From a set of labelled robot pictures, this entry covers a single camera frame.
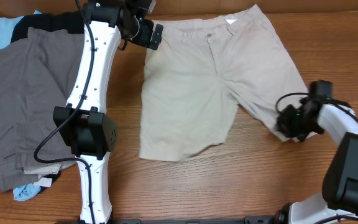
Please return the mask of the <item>beige cotton shorts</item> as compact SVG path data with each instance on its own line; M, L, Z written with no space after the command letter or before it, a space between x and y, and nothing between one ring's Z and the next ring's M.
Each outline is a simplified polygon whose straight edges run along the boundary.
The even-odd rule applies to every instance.
M277 134L275 104L307 87L258 6L213 19L163 21L145 57L142 159L181 161L225 142L243 107Z

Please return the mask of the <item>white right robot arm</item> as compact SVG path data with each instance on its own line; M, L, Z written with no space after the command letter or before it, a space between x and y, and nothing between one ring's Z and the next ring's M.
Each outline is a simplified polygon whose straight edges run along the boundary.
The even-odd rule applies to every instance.
M358 222L358 118L348 103L333 98L332 85L312 82L309 91L301 93L299 108L288 105L278 113L277 129L284 136L304 141L311 133L329 133L337 151L322 191L284 206L271 223Z

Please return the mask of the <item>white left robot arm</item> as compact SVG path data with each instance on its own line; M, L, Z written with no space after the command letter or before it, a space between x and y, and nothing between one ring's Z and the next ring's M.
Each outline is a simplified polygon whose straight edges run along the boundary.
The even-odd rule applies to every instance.
M81 10L84 44L75 86L66 105L53 111L53 120L80 171L78 223L111 222L108 161L117 142L117 126L106 114L108 82L114 56L127 43L158 49L163 26L145 18L154 6L155 1L112 5L88 1Z

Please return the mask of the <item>black folded garment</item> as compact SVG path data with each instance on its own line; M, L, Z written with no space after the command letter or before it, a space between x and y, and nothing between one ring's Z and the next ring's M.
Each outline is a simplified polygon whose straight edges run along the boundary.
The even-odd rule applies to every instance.
M66 12L57 16L34 14L25 16L14 28L11 43L27 37L29 28L55 32L67 30L69 34L83 34L83 21L79 12ZM71 151L55 129L36 147L34 159L42 164L71 162Z

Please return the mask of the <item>grey folded shorts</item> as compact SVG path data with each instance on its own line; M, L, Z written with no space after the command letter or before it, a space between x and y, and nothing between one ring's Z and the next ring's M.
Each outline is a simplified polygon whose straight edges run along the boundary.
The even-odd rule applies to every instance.
M65 106L78 74L83 34L29 28L0 50L0 190L59 172L72 162L42 164L36 147L56 128L53 109Z

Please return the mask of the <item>light blue garment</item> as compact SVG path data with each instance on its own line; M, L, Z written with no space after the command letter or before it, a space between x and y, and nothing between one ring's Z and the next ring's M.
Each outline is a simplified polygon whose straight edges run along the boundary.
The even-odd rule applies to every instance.
M0 17L0 50L11 43L14 28L23 18L24 16L15 18ZM35 184L23 185L13 190L13 198L16 201L24 202L34 198L45 189L45 187Z

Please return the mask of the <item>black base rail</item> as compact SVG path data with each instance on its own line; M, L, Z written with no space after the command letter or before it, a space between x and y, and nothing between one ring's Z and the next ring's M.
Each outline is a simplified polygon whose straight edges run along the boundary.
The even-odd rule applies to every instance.
M288 215L247 216L240 219L200 219L200 220L110 220L107 224L287 224Z

